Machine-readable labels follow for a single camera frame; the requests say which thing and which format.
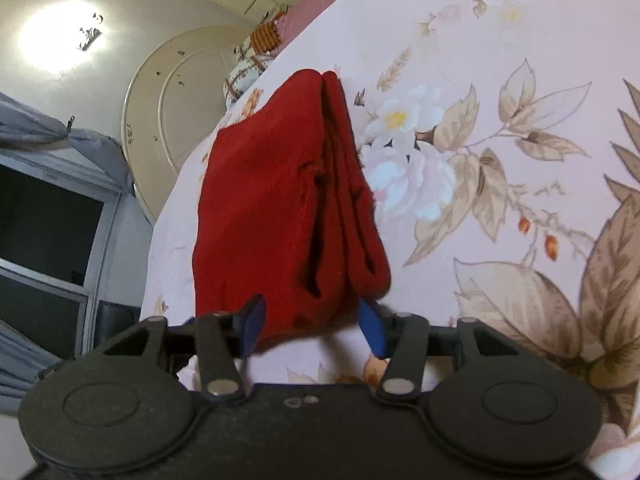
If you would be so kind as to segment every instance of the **red fabric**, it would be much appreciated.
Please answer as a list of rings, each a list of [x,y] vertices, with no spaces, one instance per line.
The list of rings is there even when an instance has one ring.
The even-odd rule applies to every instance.
[[[340,81],[296,72],[262,110],[220,130],[198,205],[196,314],[264,295],[261,340],[322,328],[380,297],[390,271]]]

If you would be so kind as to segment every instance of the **light fixture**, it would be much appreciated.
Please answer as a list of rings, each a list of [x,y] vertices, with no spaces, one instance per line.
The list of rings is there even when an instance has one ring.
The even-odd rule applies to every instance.
[[[102,16],[83,0],[47,6],[24,24],[20,47],[31,64],[59,73],[90,59],[85,51],[100,36],[101,23]]]

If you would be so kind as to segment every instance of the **bright light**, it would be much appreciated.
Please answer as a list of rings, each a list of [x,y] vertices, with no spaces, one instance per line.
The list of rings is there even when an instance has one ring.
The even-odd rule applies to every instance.
[[[51,73],[69,70],[90,59],[78,50],[83,34],[79,28],[90,22],[94,8],[82,0],[45,7],[25,23],[20,47],[34,66]]]

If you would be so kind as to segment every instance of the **window frame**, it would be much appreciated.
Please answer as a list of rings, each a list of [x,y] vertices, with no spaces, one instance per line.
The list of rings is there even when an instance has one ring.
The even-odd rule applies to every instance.
[[[41,164],[38,159],[45,157],[38,157],[38,155],[40,154],[27,152],[16,156],[14,150],[0,150],[0,164],[11,170],[43,180],[48,184],[93,198],[103,204],[87,263],[84,284],[79,286],[75,283],[65,282],[2,258],[0,258],[0,274],[39,290],[79,301],[80,308],[75,341],[75,354],[78,357],[88,352],[93,345],[100,279],[122,193],[118,187],[110,185],[109,181],[107,181],[106,186],[102,186],[101,184],[104,181],[100,178],[93,179],[93,182],[88,182],[85,179],[86,168],[74,172],[74,166],[78,166],[77,164],[64,161],[58,157],[54,157],[57,160],[53,164]],[[64,169],[70,168],[71,171],[60,171],[61,167]]]

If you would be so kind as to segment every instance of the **metal screw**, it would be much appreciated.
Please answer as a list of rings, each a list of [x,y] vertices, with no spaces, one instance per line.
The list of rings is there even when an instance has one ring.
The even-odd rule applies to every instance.
[[[240,385],[231,379],[216,379],[207,384],[207,391],[215,396],[231,395],[239,389]]]
[[[289,399],[286,399],[284,401],[284,405],[287,408],[296,409],[302,406],[302,399],[300,399],[299,397],[289,397]]]
[[[387,379],[382,383],[382,389],[389,395],[406,395],[415,390],[415,384],[408,379]]]

